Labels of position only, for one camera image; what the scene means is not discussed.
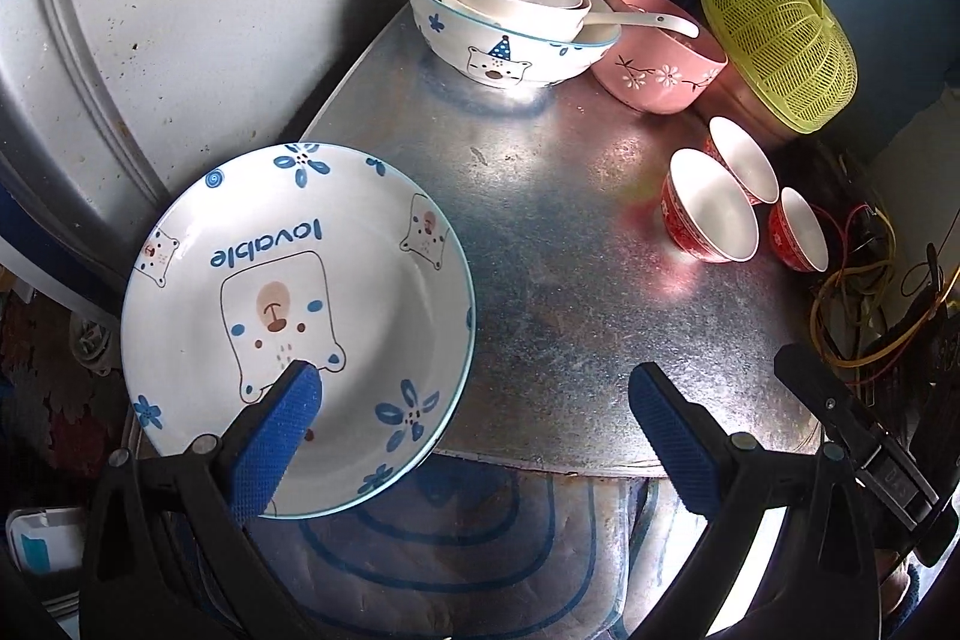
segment bear with party hat print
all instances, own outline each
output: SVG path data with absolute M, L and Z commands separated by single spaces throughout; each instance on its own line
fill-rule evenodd
M 523 73 L 530 68 L 530 61 L 510 59 L 510 37 L 504 34 L 489 52 L 476 47 L 467 47 L 467 76 L 484 85 L 510 88 L 520 84 Z

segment yellow cable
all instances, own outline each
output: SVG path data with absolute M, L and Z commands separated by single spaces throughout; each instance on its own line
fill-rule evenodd
M 893 223 L 891 223 L 890 218 L 887 218 L 887 215 L 885 215 L 885 213 L 883 213 L 882 210 L 875 209 L 874 212 L 880 216 L 881 220 L 883 220 L 884 224 L 886 225 L 887 231 L 890 234 L 890 247 L 887 252 L 887 258 L 884 261 L 870 263 L 870 265 L 867 265 L 867 266 L 853 266 L 852 268 L 845 268 L 843 269 L 842 274 L 840 271 L 834 272 L 831 276 L 827 278 L 827 281 L 824 282 L 824 285 L 822 285 L 819 292 L 817 293 L 816 298 L 814 299 L 813 306 L 810 308 L 810 324 L 809 324 L 810 338 L 813 341 L 813 344 L 816 347 L 817 352 L 820 353 L 820 355 L 824 358 L 824 360 L 826 360 L 827 362 L 831 363 L 834 366 L 840 366 L 843 368 L 858 368 L 858 367 L 867 365 L 867 363 L 870 363 L 871 360 L 877 360 L 878 357 L 883 357 L 885 355 L 888 355 L 887 353 L 882 353 L 882 355 L 878 355 L 877 357 L 872 357 L 872 359 L 870 360 L 857 359 L 857 360 L 853 360 L 852 362 L 846 362 L 846 360 L 840 359 L 840 357 L 835 356 L 832 353 L 832 351 L 827 351 L 824 349 L 823 345 L 820 343 L 819 333 L 817 330 L 817 313 L 821 308 L 824 298 L 826 298 L 829 292 L 832 292 L 832 290 L 835 290 L 835 287 L 837 287 L 837 284 L 839 284 L 840 295 L 843 300 L 844 317 L 845 319 L 847 319 L 848 324 L 851 324 L 854 327 L 856 327 L 856 326 L 863 326 L 866 323 L 870 322 L 870 319 L 872 318 L 874 311 L 877 309 L 878 306 L 880 306 L 880 301 L 882 300 L 883 295 L 887 290 L 887 287 L 890 285 L 890 283 L 893 281 L 894 277 L 896 276 L 896 272 L 894 271 L 894 262 L 896 258 L 896 231 L 894 230 Z M 884 271 L 882 276 L 880 276 L 880 280 L 877 280 L 877 282 L 874 285 L 870 286 L 868 289 L 861 290 L 859 292 L 861 296 L 872 297 L 870 308 L 867 309 L 867 313 L 865 314 L 865 316 L 861 316 L 861 314 L 858 313 L 856 317 L 851 317 L 850 308 L 848 307 L 848 300 L 847 300 L 846 277 L 853 277 L 856 275 L 865 274 L 867 272 L 877 271 L 877 269 L 880 269 L 880 268 L 886 268 L 886 271 Z M 896 350 L 896 348 L 899 347 L 900 344 L 902 344 L 902 342 L 899 342 L 898 340 L 898 342 L 894 344 L 891 350 Z
M 851 269 L 844 269 L 843 270 L 844 276 L 846 276 L 846 274 L 848 273 L 857 274 L 857 273 L 862 273 L 864 271 L 871 271 L 872 269 L 879 268 L 880 266 L 884 266 L 885 263 L 886 263 L 885 261 L 880 261 L 877 263 L 871 263 L 869 266 L 855 266 L 854 268 L 851 268 Z M 901 345 L 904 345 L 904 343 L 906 343 L 907 340 L 912 339 L 913 335 L 915 335 L 915 333 L 917 333 L 917 330 L 920 329 L 920 326 L 923 326 L 925 321 L 927 321 L 930 318 L 930 316 L 932 316 L 935 313 L 935 311 L 937 311 L 937 308 L 939 308 L 939 306 L 942 305 L 944 301 L 947 301 L 947 297 L 949 296 L 950 290 L 954 285 L 956 285 L 957 280 L 960 279 L 960 265 L 958 265 L 957 268 L 954 269 L 953 275 L 950 278 L 949 285 L 945 286 L 944 290 L 942 290 L 942 292 L 939 293 L 936 299 L 934 299 L 933 305 L 931 306 L 930 310 L 926 314 L 924 314 L 923 316 L 920 316 L 920 319 L 918 319 L 916 323 L 914 323 L 909 329 L 907 329 L 904 333 L 898 336 L 893 342 L 891 342 L 885 348 L 882 348 L 877 352 L 872 353 L 869 356 L 864 356 L 864 357 L 861 357 L 861 359 L 856 359 L 856 360 L 839 359 L 838 357 L 833 355 L 832 352 L 824 349 L 823 345 L 821 345 L 820 343 L 819 336 L 817 335 L 816 317 L 817 317 L 817 311 L 820 309 L 820 302 L 823 298 L 824 290 L 827 288 L 827 286 L 834 283 L 836 279 L 839 277 L 840 277 L 839 271 L 835 271 L 831 276 L 829 276 L 827 278 L 827 282 L 824 283 L 820 292 L 817 293 L 817 297 L 813 300 L 813 307 L 810 308 L 810 336 L 811 338 L 813 338 L 813 344 L 814 344 L 814 347 L 816 347 L 817 352 L 821 356 L 823 356 L 824 359 L 826 359 L 829 363 L 831 363 L 834 366 L 841 367 L 843 369 L 856 369 L 857 367 L 866 366 L 866 365 L 869 365 L 869 363 L 876 362 L 877 360 L 882 359 L 882 357 L 889 356 L 896 349 L 901 347 Z

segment plate rim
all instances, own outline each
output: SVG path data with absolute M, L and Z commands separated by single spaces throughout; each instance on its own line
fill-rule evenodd
M 157 231 L 157 229 L 160 227 L 160 224 L 163 223 L 164 220 L 166 220 L 167 215 L 170 215 L 174 211 L 174 209 L 176 209 L 176 205 L 179 204 L 179 201 L 181 201 L 181 199 L 183 199 L 184 196 L 186 196 L 186 194 L 192 188 L 200 184 L 200 182 L 203 182 L 203 180 L 205 180 L 206 175 L 209 175 L 210 172 L 219 170 L 220 167 L 224 167 L 227 164 L 232 163 L 233 161 L 238 161 L 241 158 L 245 158 L 248 155 L 251 155 L 253 153 L 259 153 L 259 152 L 262 152 L 263 150 L 269 150 L 269 149 L 285 148 L 286 145 L 319 145 L 319 148 L 346 150 L 348 153 L 376 159 L 377 161 L 381 162 L 384 166 L 389 167 L 392 173 L 395 173 L 395 175 L 398 175 L 400 179 L 404 180 L 406 183 L 412 186 L 415 191 L 419 191 L 419 193 L 424 194 L 424 196 L 430 199 L 430 202 L 433 204 L 434 207 L 436 207 L 437 212 L 440 213 L 440 217 L 443 218 L 443 220 L 446 221 L 446 224 L 450 227 L 450 234 L 453 234 L 453 239 L 455 241 L 453 242 L 453 244 L 456 247 L 458 257 L 463 262 L 464 271 L 466 271 L 466 274 L 464 274 L 464 277 L 466 277 L 466 281 L 467 281 L 467 306 L 469 307 L 469 314 L 472 314 L 472 325 L 470 325 L 469 327 L 469 338 L 467 339 L 467 351 L 466 351 L 466 355 L 464 355 L 464 363 L 460 370 L 460 379 L 457 381 L 453 394 L 451 394 L 450 396 L 450 401 L 448 403 L 448 406 L 446 407 L 446 410 L 443 412 L 443 417 L 440 418 L 440 423 L 438 424 L 437 428 L 434 429 L 433 434 L 431 434 L 430 437 L 426 440 L 426 442 L 424 442 L 424 445 L 422 445 L 421 448 L 419 448 L 418 450 L 414 451 L 411 458 L 409 458 L 408 461 L 406 461 L 406 463 L 404 463 L 400 468 L 395 469 L 395 471 L 392 472 L 390 477 L 388 477 L 387 480 L 385 480 L 385 482 L 382 483 L 382 485 L 379 485 L 375 489 L 371 491 L 367 491 L 364 494 L 360 494 L 356 497 L 353 497 L 349 501 L 345 501 L 342 504 L 338 504 L 337 506 L 330 507 L 330 509 L 311 510 L 309 512 L 304 512 L 304 513 L 263 512 L 259 516 L 260 518 L 277 519 L 282 521 L 301 521 L 308 518 L 322 518 L 325 515 L 332 515 L 338 512 L 342 512 L 343 510 L 347 510 L 347 509 L 350 509 L 351 507 L 357 506 L 357 504 L 362 504 L 364 501 L 367 501 L 368 499 L 373 499 L 373 497 L 375 497 L 377 494 L 380 494 L 383 491 L 390 488 L 392 485 L 395 485 L 395 483 L 398 482 L 402 477 L 404 477 L 413 469 L 418 467 L 430 455 L 430 453 L 433 453 L 433 450 L 436 447 L 437 443 L 440 441 L 440 438 L 443 437 L 443 433 L 446 431 L 446 427 L 448 427 L 450 423 L 450 419 L 453 418 L 453 414 L 456 413 L 457 405 L 459 405 L 460 399 L 464 393 L 464 389 L 467 387 L 467 376 L 469 376 L 470 366 L 472 365 L 472 362 L 473 362 L 473 351 L 476 346 L 477 311 L 476 311 L 476 295 L 473 289 L 473 275 L 470 272 L 470 264 L 469 264 L 469 261 L 467 261 L 467 253 L 464 253 L 463 244 L 461 244 L 460 242 L 460 237 L 457 236 L 457 232 L 453 226 L 453 223 L 450 223 L 450 219 L 446 216 L 446 213 L 443 211 L 443 209 L 440 208 L 440 205 L 437 203 L 436 199 L 434 199 L 433 196 L 430 196 L 430 194 L 426 191 L 426 189 L 421 187 L 419 183 L 416 183 L 416 181 L 412 177 L 405 175 L 404 172 L 401 172 L 394 165 L 390 164 L 389 162 L 383 160 L 378 156 L 374 156 L 371 153 L 365 152 L 357 148 L 349 148 L 347 145 L 333 145 L 332 143 L 327 143 L 327 142 L 304 142 L 303 140 L 297 140 L 296 142 L 290 142 L 290 143 L 280 142 L 280 143 L 276 143 L 275 145 L 266 145 L 266 146 L 263 146 L 262 148 L 248 150 L 245 153 L 234 156 L 233 158 L 230 158 L 229 160 L 222 162 L 222 164 L 219 164 L 216 167 L 213 167 L 213 169 L 209 170 L 209 172 L 205 172 L 203 175 L 200 175 L 200 177 L 198 177 L 196 180 L 194 180 L 193 183 L 188 185 L 179 196 L 176 196 L 176 199 L 174 199 L 173 203 L 163 212 L 163 215 L 160 215 L 160 217 L 157 218 L 157 220 L 155 220 L 154 225 L 152 225 L 152 228 L 150 229 L 150 231 L 147 232 L 146 238 L 150 237 L 150 235 L 153 232 Z M 136 273 L 136 270 L 134 268 L 131 268 L 130 275 L 127 278 L 127 285 L 124 288 L 123 307 L 120 313 L 121 328 L 123 325 L 124 314 L 126 313 L 126 310 L 127 310 L 127 301 L 128 301 L 127 291 L 128 291 L 128 288 L 130 287 L 131 280 L 133 280 L 134 273 Z M 131 395 L 130 383 L 128 382 L 126 371 L 123 372 L 123 380 L 124 380 L 124 386 L 126 386 L 126 390 L 127 390 L 128 403 L 133 405 L 133 396 Z M 157 451 L 157 453 L 160 453 L 160 448 L 157 447 L 157 444 L 154 442 L 154 439 L 152 438 L 152 434 L 148 431 L 148 429 L 149 427 L 142 428 L 141 431 L 147 435 L 147 439 L 150 440 L 150 444 L 152 445 L 152 447 L 154 447 L 155 451 Z

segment pink bowl with flower pattern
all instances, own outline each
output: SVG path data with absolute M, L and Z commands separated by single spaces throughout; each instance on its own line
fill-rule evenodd
M 723 47 L 692 15 L 668 0 L 605 0 L 614 12 L 659 12 L 690 20 L 690 39 L 661 28 L 624 25 L 620 40 L 590 67 L 608 92 L 641 112 L 672 115 L 688 108 L 727 64 Z

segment plate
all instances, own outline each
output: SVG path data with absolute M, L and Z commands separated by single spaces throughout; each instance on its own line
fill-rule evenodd
M 133 411 L 162 456 L 222 434 L 292 360 L 323 405 L 265 515 L 370 499 L 430 452 L 474 339 L 467 259 L 440 208 L 366 153 L 254 150 L 157 221 L 121 323 Z

